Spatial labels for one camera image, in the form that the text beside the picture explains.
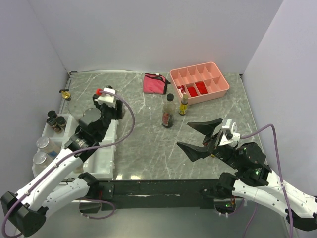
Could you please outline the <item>tall glass oil bottle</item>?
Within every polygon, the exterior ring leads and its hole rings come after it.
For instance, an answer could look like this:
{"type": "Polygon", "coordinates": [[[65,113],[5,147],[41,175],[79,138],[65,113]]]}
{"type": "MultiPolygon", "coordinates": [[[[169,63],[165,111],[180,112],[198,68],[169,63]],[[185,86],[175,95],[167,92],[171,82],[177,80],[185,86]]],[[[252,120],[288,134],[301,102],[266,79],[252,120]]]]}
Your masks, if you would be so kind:
{"type": "Polygon", "coordinates": [[[69,113],[79,123],[80,119],[84,116],[87,106],[74,99],[69,89],[61,89],[59,92],[66,101],[69,113]]]}

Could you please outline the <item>yellow label sauce bottle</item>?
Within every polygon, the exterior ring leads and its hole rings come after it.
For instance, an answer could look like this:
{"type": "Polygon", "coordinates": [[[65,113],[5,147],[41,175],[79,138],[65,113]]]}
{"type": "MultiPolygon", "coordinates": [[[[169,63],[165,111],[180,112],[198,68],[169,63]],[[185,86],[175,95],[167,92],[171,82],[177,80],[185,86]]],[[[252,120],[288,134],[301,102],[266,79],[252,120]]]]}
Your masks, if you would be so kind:
{"type": "Polygon", "coordinates": [[[180,108],[179,108],[179,114],[184,116],[187,113],[187,109],[188,109],[188,95],[184,94],[180,103],[180,108]]]}

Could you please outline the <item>white plastic divided tray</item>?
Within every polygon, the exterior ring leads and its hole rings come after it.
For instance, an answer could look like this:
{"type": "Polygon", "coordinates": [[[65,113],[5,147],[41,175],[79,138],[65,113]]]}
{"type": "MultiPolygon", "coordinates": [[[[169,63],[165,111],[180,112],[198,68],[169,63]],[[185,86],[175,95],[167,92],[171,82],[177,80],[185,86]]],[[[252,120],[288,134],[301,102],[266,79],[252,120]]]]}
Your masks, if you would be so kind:
{"type": "MultiPolygon", "coordinates": [[[[47,154],[48,160],[54,159],[61,149],[64,147],[65,143],[70,139],[75,133],[78,126],[76,119],[71,114],[59,114],[60,117],[65,119],[65,126],[61,132],[56,133],[52,127],[48,124],[45,125],[42,137],[47,137],[49,139],[50,149],[38,148],[38,152],[43,151],[47,154]]],[[[113,120],[109,126],[108,131],[101,145],[106,145],[113,143],[117,139],[118,121],[113,120]]],[[[105,147],[98,149],[93,155],[91,155],[88,160],[84,162],[82,166],[71,171],[65,179],[75,178],[79,174],[88,172],[98,179],[111,179],[113,178],[114,169],[114,154],[116,151],[116,146],[105,147]]]]}

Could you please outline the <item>spice jar black lid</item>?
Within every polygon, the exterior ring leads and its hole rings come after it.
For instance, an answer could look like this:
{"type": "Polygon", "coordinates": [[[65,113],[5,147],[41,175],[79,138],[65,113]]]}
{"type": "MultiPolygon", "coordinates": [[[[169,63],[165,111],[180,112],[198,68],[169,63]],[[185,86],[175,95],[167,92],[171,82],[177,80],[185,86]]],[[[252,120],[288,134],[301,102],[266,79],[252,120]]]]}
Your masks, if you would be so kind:
{"type": "Polygon", "coordinates": [[[46,120],[46,123],[53,129],[55,133],[61,133],[62,129],[59,127],[58,123],[56,122],[55,118],[49,117],[46,120]]]}

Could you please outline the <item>dark soy sauce bottle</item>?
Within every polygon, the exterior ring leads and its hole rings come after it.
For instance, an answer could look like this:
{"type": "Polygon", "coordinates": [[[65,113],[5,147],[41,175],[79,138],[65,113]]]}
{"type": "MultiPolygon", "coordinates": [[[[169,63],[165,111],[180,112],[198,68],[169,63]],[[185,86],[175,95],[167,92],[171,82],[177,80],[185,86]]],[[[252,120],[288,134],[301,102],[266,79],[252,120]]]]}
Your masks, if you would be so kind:
{"type": "Polygon", "coordinates": [[[174,125],[176,104],[174,102],[173,94],[167,94],[166,99],[167,101],[164,103],[162,109],[162,125],[166,128],[171,128],[174,125]]]}

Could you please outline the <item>glass oil bottle gold spout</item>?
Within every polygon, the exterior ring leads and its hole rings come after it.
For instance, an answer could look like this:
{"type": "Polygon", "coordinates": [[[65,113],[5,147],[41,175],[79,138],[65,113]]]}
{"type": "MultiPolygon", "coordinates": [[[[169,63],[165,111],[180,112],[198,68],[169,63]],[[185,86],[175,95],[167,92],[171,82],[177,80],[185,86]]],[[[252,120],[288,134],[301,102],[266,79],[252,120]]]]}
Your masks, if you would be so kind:
{"type": "Polygon", "coordinates": [[[116,117],[117,119],[123,119],[126,112],[125,104],[121,100],[116,101],[116,117]]]}

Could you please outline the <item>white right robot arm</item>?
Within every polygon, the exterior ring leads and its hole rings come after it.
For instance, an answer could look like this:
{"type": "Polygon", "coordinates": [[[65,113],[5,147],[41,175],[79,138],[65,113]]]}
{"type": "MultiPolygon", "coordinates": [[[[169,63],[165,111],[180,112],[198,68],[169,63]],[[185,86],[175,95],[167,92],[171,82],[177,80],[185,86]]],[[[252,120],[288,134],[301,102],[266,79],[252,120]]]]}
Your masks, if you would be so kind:
{"type": "Polygon", "coordinates": [[[216,199],[242,197],[265,206],[284,217],[291,228],[313,231],[317,228],[317,198],[292,186],[267,163],[266,155],[255,142],[238,145],[241,136],[233,119],[218,118],[207,122],[189,122],[204,135],[202,146],[184,142],[177,145],[190,161],[216,157],[235,170],[222,173],[218,183],[204,188],[202,194],[216,199]]]}

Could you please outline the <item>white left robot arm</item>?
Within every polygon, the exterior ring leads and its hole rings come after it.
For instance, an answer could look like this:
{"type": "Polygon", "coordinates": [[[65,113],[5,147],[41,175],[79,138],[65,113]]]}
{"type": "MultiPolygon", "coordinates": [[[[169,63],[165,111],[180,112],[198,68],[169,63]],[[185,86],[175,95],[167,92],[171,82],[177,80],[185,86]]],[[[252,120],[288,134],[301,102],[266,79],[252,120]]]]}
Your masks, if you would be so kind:
{"type": "Polygon", "coordinates": [[[88,172],[81,173],[73,182],[57,189],[68,174],[103,147],[101,142],[112,120],[122,119],[124,109],[130,109],[123,99],[116,100],[114,105],[98,101],[94,104],[83,113],[75,133],[49,165],[23,188],[17,192],[8,191],[1,197],[3,237],[9,237],[5,231],[7,222],[11,222],[21,235],[29,237],[43,226],[50,215],[73,200],[95,201],[99,197],[99,182],[88,172]]]}

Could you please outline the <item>red cloth middle compartment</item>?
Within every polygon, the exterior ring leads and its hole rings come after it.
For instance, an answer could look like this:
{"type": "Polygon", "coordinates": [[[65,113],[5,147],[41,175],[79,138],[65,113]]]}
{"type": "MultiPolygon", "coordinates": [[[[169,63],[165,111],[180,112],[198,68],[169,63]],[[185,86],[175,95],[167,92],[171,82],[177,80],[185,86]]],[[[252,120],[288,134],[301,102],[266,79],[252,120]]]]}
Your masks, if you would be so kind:
{"type": "Polygon", "coordinates": [[[191,97],[197,97],[198,96],[198,93],[195,89],[195,87],[188,87],[188,92],[190,94],[191,97]]]}

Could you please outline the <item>clear jar silver lid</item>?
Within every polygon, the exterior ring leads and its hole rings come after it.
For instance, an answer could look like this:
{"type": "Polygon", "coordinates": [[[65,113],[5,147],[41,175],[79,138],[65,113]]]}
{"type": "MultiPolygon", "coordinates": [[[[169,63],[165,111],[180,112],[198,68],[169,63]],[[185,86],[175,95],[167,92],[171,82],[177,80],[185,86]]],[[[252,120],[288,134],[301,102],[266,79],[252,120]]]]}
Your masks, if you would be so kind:
{"type": "Polygon", "coordinates": [[[52,158],[55,158],[60,153],[60,147],[46,136],[40,137],[36,141],[36,146],[52,158]]]}
{"type": "Polygon", "coordinates": [[[32,169],[35,173],[39,174],[43,171],[51,162],[53,158],[43,151],[37,152],[33,157],[32,169]]]}

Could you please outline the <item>red cloth right compartment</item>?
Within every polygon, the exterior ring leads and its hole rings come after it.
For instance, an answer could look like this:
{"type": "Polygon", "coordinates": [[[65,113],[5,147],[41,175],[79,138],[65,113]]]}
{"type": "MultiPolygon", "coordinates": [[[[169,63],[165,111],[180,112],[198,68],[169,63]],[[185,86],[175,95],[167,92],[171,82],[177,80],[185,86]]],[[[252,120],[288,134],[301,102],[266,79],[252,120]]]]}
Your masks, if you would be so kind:
{"type": "Polygon", "coordinates": [[[202,81],[196,82],[196,87],[201,95],[208,93],[208,90],[207,90],[204,82],[202,82],[202,81]]]}

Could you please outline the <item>red white striped cloth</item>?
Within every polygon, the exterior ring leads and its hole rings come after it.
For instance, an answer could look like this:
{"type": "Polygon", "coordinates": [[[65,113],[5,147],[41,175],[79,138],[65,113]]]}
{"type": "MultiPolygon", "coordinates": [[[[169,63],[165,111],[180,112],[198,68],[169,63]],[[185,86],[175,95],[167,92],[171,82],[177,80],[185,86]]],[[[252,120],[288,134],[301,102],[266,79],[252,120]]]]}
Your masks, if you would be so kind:
{"type": "Polygon", "coordinates": [[[179,93],[180,98],[183,98],[184,95],[187,95],[184,85],[177,86],[177,91],[179,93]]]}

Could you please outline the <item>pink plastic divided box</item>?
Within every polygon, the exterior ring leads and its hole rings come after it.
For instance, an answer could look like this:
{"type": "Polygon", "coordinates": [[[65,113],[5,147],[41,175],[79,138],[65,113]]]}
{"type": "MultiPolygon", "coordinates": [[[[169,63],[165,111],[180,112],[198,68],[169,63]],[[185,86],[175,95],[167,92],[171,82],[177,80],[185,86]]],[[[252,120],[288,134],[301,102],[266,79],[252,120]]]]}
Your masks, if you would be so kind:
{"type": "Polygon", "coordinates": [[[189,105],[221,98],[230,88],[214,62],[173,69],[170,82],[179,101],[188,95],[189,105]]]}

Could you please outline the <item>pink cloth black trim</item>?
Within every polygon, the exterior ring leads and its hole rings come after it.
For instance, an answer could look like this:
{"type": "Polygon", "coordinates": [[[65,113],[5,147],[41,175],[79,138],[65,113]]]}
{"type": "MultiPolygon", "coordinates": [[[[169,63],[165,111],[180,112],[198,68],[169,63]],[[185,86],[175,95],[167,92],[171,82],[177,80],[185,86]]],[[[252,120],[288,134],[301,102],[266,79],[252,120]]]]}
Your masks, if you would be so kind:
{"type": "Polygon", "coordinates": [[[145,94],[165,95],[169,84],[170,82],[167,78],[159,73],[145,73],[143,78],[143,92],[145,94]]]}

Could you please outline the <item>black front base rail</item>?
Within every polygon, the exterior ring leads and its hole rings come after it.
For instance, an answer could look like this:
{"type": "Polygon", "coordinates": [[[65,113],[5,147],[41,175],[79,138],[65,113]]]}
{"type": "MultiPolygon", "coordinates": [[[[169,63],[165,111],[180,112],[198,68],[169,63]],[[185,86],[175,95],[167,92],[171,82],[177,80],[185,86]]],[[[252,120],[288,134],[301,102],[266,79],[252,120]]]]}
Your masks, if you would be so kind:
{"type": "Polygon", "coordinates": [[[199,207],[213,209],[215,201],[233,198],[233,180],[104,180],[102,200],[117,209],[199,207]]]}

